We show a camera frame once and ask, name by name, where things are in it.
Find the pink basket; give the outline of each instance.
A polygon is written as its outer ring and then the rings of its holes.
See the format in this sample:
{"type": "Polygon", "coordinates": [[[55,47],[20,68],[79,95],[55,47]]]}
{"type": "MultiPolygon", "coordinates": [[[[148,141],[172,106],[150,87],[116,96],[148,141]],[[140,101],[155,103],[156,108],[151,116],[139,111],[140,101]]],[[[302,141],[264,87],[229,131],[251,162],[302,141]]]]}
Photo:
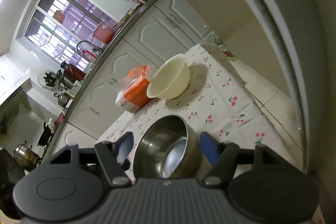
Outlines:
{"type": "Polygon", "coordinates": [[[101,22],[97,26],[97,28],[93,31],[92,36],[105,44],[109,43],[112,37],[114,36],[112,25],[107,21],[101,22]]]}

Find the cream plastic bowl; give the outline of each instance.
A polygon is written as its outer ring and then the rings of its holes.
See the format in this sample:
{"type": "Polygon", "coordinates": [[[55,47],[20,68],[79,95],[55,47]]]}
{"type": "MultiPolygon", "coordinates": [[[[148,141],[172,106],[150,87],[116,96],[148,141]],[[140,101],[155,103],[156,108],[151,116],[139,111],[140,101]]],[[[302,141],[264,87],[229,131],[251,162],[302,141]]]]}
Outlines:
{"type": "Polygon", "coordinates": [[[149,98],[173,99],[187,87],[190,71],[184,54],[177,54],[164,63],[154,74],[148,88],[149,98]]]}

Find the stainless steel pot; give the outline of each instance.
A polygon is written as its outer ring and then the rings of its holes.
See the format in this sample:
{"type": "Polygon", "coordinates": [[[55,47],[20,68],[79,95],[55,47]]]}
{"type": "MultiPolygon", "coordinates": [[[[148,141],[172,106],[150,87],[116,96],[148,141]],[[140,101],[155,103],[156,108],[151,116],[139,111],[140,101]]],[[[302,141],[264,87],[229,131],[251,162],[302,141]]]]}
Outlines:
{"type": "Polygon", "coordinates": [[[54,97],[58,99],[58,105],[61,107],[65,107],[70,100],[70,95],[66,92],[62,94],[54,93],[54,97]]]}
{"type": "Polygon", "coordinates": [[[197,135],[181,116],[172,114],[154,122],[142,136],[132,169],[136,178],[192,177],[200,161],[197,135]]]}
{"type": "Polygon", "coordinates": [[[37,166],[40,160],[40,156],[32,150],[32,147],[27,146],[27,141],[19,144],[13,152],[14,159],[29,172],[37,166]]]}

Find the window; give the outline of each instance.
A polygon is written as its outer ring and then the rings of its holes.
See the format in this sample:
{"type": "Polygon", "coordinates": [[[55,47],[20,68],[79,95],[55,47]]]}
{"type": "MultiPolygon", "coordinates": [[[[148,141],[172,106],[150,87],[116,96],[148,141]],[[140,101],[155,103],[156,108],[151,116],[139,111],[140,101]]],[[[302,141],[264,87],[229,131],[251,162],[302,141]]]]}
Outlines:
{"type": "MultiPolygon", "coordinates": [[[[80,40],[88,40],[100,46],[92,33],[102,21],[116,24],[88,0],[40,0],[25,37],[57,63],[66,61],[84,71],[89,62],[77,54],[76,45],[80,40]],[[63,20],[53,18],[56,11],[61,11],[63,20]]],[[[86,43],[79,46],[80,50],[92,51],[92,48],[86,43]]]]}

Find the table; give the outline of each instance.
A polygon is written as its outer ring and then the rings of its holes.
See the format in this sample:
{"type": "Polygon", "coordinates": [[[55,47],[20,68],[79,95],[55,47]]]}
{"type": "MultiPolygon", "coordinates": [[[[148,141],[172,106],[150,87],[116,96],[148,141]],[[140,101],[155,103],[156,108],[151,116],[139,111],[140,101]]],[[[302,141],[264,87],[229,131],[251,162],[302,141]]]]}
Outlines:
{"type": "MultiPolygon", "coordinates": [[[[217,45],[198,44],[185,55],[190,82],[180,96],[172,100],[153,99],[133,115],[125,112],[97,142],[113,142],[132,131],[134,148],[129,155],[132,162],[135,148],[150,125],[174,113],[182,116],[197,134],[207,131],[219,141],[231,141],[249,149],[263,143],[295,164],[283,138],[258,108],[245,89],[245,82],[217,45]]],[[[210,168],[203,158],[197,176],[202,177],[210,168]]],[[[126,173],[134,180],[132,169],[126,173]]]]}

